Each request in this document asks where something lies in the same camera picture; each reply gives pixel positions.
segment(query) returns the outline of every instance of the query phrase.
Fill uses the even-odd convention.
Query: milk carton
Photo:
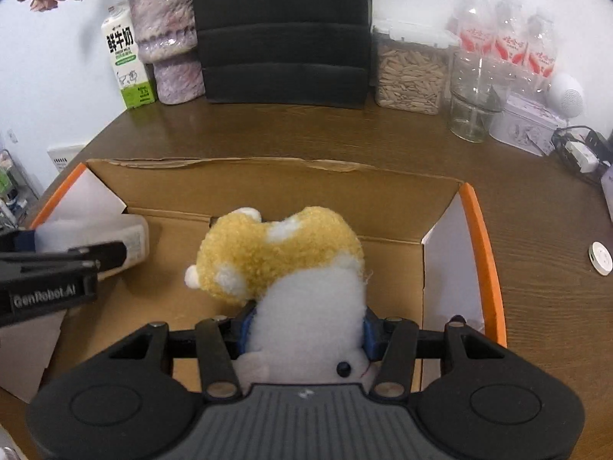
[[[127,4],[121,4],[108,10],[110,15],[102,22],[102,34],[126,107],[131,109],[155,102],[145,64],[138,57],[130,9]]]

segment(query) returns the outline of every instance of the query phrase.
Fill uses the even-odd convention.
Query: plush toy's eye
[[[349,365],[346,361],[341,361],[338,365],[336,365],[336,373],[343,378],[350,376],[351,365]]]

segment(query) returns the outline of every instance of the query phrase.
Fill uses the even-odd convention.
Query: plush toy
[[[335,212],[307,207],[276,222],[258,211],[222,216],[202,241],[189,287],[230,302],[258,301],[234,367],[252,383],[349,383],[375,376],[362,349],[364,253]]]

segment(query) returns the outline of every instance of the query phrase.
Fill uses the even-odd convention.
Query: purple textured vase
[[[192,0],[128,0],[139,58],[153,64],[157,96],[181,104],[204,94]]]

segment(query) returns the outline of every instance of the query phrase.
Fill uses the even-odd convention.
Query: white round device
[[[551,79],[547,104],[566,119],[576,118],[583,112],[583,88],[571,75],[557,73]]]

